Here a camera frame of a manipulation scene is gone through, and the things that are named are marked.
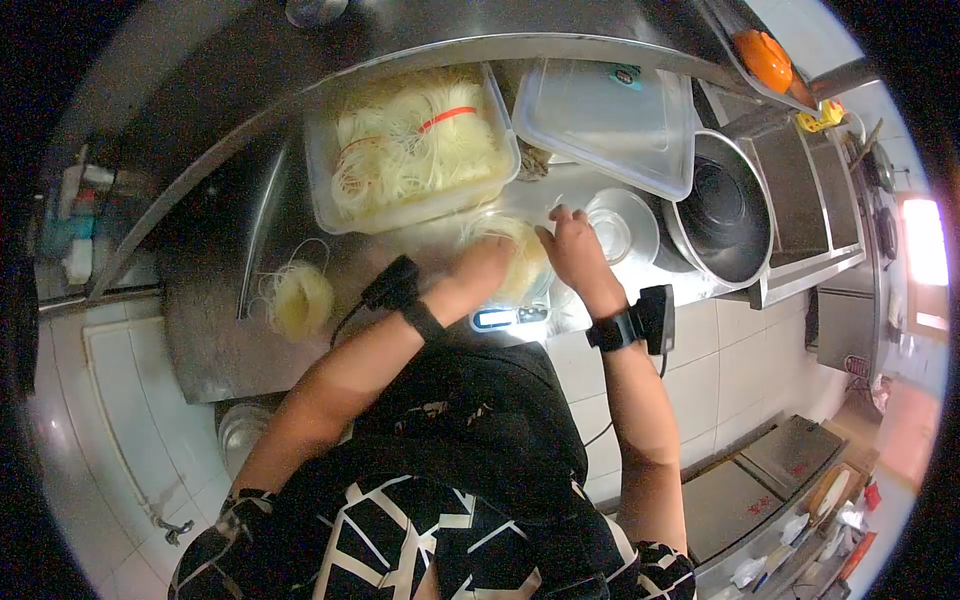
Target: red rubber band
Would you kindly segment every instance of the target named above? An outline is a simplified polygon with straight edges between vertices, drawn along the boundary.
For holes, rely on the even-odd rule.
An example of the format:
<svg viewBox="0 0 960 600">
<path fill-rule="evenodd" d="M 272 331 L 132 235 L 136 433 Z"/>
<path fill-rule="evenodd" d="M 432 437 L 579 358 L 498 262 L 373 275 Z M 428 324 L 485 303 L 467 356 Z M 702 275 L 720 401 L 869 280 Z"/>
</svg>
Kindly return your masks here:
<svg viewBox="0 0 960 600">
<path fill-rule="evenodd" d="M 340 168 L 340 163 L 342 163 L 342 162 L 344 161 L 344 152 L 347 151 L 347 148 L 349 148 L 350 146 L 353 146 L 354 144 L 359 144 L 360 142 L 369 142 L 369 141 L 371 141 L 371 140 L 380 139 L 381 137 L 383 137 L 383 136 L 382 136 L 382 135 L 368 135 L 367 137 L 361 137 L 360 139 L 353 140 L 352 142 L 350 142 L 349 144 L 347 144 L 346 146 L 344 146 L 344 149 L 341 150 L 341 151 L 340 151 L 340 154 L 337 155 L 337 156 L 338 156 L 338 158 L 337 158 L 337 168 L 339 169 L 339 168 Z"/>
<path fill-rule="evenodd" d="M 420 128 L 417 130 L 417 133 L 423 133 L 428 129 L 430 129 L 431 127 L 433 127 L 434 125 L 440 123 L 441 121 L 445 121 L 450 117 L 455 117 L 458 114 L 465 114 L 468 112 L 476 112 L 476 111 L 477 111 L 476 107 L 456 107 L 456 108 L 451 108 L 450 110 L 445 110 L 444 112 L 441 112 L 437 116 L 433 117 L 432 119 L 430 119 L 429 121 L 421 125 Z"/>
</svg>

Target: yellow clip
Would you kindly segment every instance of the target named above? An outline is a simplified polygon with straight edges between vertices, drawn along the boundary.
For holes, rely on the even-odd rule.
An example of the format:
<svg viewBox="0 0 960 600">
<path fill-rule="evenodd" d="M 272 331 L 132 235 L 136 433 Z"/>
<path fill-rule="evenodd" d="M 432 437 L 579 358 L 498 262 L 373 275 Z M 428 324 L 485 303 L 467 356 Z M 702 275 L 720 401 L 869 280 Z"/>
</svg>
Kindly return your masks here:
<svg viewBox="0 0 960 600">
<path fill-rule="evenodd" d="M 797 123 L 808 132 L 816 133 L 819 130 L 839 125 L 844 114 L 843 105 L 840 104 L 839 100 L 827 100 L 821 107 L 819 120 L 805 112 L 800 112 L 797 114 Z"/>
</svg>

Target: orange container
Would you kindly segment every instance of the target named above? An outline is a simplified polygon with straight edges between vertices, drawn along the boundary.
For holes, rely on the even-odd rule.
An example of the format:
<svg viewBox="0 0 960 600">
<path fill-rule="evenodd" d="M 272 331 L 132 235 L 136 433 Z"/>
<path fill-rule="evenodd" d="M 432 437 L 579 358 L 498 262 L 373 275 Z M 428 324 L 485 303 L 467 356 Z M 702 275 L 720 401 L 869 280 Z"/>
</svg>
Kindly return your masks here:
<svg viewBox="0 0 960 600">
<path fill-rule="evenodd" d="M 793 81 L 793 65 L 775 39 L 756 29 L 748 29 L 733 34 L 733 43 L 757 79 L 776 92 L 786 93 Z"/>
</svg>

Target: window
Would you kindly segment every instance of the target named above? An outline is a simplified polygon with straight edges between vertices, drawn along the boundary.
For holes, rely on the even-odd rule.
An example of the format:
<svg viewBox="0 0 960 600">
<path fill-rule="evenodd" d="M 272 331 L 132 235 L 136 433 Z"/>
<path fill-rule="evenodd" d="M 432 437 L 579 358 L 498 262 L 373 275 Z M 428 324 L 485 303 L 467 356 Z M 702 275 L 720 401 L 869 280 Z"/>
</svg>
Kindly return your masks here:
<svg viewBox="0 0 960 600">
<path fill-rule="evenodd" d="M 947 246 L 940 207 L 911 192 L 897 195 L 907 259 L 906 330 L 947 342 Z"/>
<path fill-rule="evenodd" d="M 903 202 L 907 265 L 910 278 L 925 285 L 947 285 L 947 248 L 940 208 L 932 200 Z"/>
</svg>

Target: bundle of rice noodles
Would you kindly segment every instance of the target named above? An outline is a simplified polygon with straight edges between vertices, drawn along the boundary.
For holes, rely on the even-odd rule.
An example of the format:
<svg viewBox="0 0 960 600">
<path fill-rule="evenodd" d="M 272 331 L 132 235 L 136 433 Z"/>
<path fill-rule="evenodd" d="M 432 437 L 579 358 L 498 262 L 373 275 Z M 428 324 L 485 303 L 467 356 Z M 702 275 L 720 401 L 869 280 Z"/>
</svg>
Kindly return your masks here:
<svg viewBox="0 0 960 600">
<path fill-rule="evenodd" d="M 345 220 L 500 175 L 478 73 L 431 69 L 354 94 L 337 120 L 331 183 Z"/>
<path fill-rule="evenodd" d="M 291 261 L 261 280 L 269 289 L 260 293 L 267 303 L 267 323 L 289 342 L 320 333 L 333 309 L 333 287 L 320 269 Z"/>
<path fill-rule="evenodd" d="M 532 225 L 517 217 L 485 214 L 469 225 L 463 236 L 464 245 L 485 235 L 507 237 L 516 243 L 514 256 L 503 283 L 491 300 L 511 306 L 520 306 L 540 274 L 549 266 L 546 250 Z"/>
</svg>

